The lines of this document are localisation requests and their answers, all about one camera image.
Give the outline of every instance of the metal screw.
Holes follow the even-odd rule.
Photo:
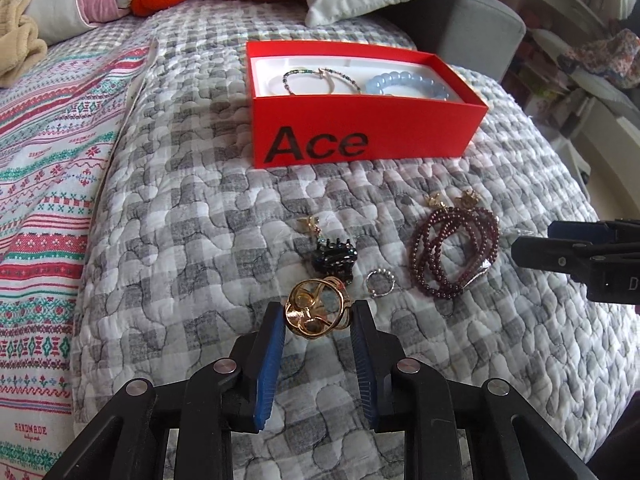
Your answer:
[[[146,381],[143,381],[142,379],[135,379],[131,381],[129,384],[127,384],[125,391],[131,397],[137,397],[145,393],[147,388],[148,386],[146,384]]]
[[[236,362],[228,357],[218,359],[213,363],[213,369],[219,374],[230,374],[231,372],[235,372],[236,368],[238,368]]]
[[[502,379],[491,379],[489,384],[487,384],[486,389],[494,395],[503,397],[509,393],[510,387],[507,381],[503,381]]]
[[[405,357],[398,361],[398,370],[403,374],[415,374],[420,369],[420,361]]]

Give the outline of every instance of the beige towel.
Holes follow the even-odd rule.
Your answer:
[[[47,54],[38,25],[23,12],[31,0],[0,0],[0,88],[9,88]]]

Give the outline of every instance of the box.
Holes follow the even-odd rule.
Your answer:
[[[462,156],[488,111],[434,54],[331,41],[253,41],[246,44],[246,53],[256,168]],[[331,68],[361,88],[381,73],[419,73],[444,85],[450,97],[428,99],[409,87],[393,87],[395,95],[358,94],[337,77],[332,78],[333,94],[289,95],[282,76],[295,68]],[[320,77],[298,78],[297,84],[302,80],[313,87],[307,91],[327,91]]]

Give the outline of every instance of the nordic patterned cloth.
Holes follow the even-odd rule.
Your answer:
[[[0,475],[40,478],[73,439],[69,354],[95,197],[146,63],[134,31],[49,51],[0,91]]]
[[[74,416],[87,423],[128,380],[184,380],[256,330],[266,305],[313,276],[298,219],[357,246],[362,277],[387,267],[398,290],[369,301],[380,330],[447,378],[502,377],[582,458],[622,413],[634,383],[632,307],[593,304],[562,274],[519,269],[516,229],[595,212],[558,156],[500,85],[459,70],[490,111],[459,159],[252,168],[249,40],[314,39],[411,47],[372,17],[306,28],[302,8],[190,0],[146,20],[158,37],[100,199],[72,343]],[[411,283],[406,244],[424,196],[472,188],[500,219],[498,260],[454,301]],[[463,262],[452,240],[447,264]],[[398,478],[402,436],[366,430],[348,331],[287,335],[266,430],[235,434],[235,478]]]

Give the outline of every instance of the gray sofa armrest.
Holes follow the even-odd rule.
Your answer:
[[[498,0],[412,0],[379,11],[419,50],[500,81],[527,30]]]

